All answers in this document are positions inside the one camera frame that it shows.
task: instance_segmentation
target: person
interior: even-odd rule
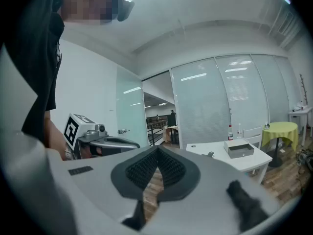
[[[172,124],[176,125],[177,119],[176,119],[176,113],[174,112],[174,110],[171,110],[171,117],[172,117]]]
[[[106,24],[128,18],[128,0],[31,0],[14,18],[4,46],[17,70],[37,94],[22,131],[57,150],[65,160],[66,141],[50,118],[56,108],[55,86],[62,54],[59,39],[64,21]]]

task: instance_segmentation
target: black shirt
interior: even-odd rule
[[[4,41],[16,68],[38,96],[22,131],[41,142],[45,111],[56,108],[55,85],[62,59],[59,39],[64,30],[57,14],[61,3],[62,0],[31,0]]]

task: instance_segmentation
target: frosted glass panel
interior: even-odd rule
[[[284,79],[273,56],[252,55],[268,96],[270,122],[288,121],[288,97]]]
[[[172,69],[179,111],[181,148],[188,143],[227,140],[230,112],[223,80],[214,59]]]
[[[260,75],[249,55],[217,58],[229,106],[234,137],[240,123],[253,129],[268,121],[268,105]]]
[[[116,116],[119,130],[127,132],[120,137],[132,140],[140,147],[148,146],[142,82],[123,68],[117,68]]]
[[[300,91],[299,87],[297,85],[297,80],[295,77],[295,74],[293,72],[293,68],[286,57],[275,57],[275,60],[278,64],[278,67],[282,73],[287,95],[288,95],[288,101],[289,101],[289,110],[292,110],[293,107],[301,101],[300,98]]]

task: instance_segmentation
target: doorway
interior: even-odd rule
[[[149,146],[169,145],[179,148],[179,132],[173,87],[169,72],[142,83]]]

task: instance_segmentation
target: black table leg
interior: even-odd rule
[[[268,153],[268,155],[273,158],[273,160],[268,164],[270,167],[279,167],[283,163],[283,161],[277,157],[278,143],[279,143],[279,138],[277,138],[275,151],[270,151]]]

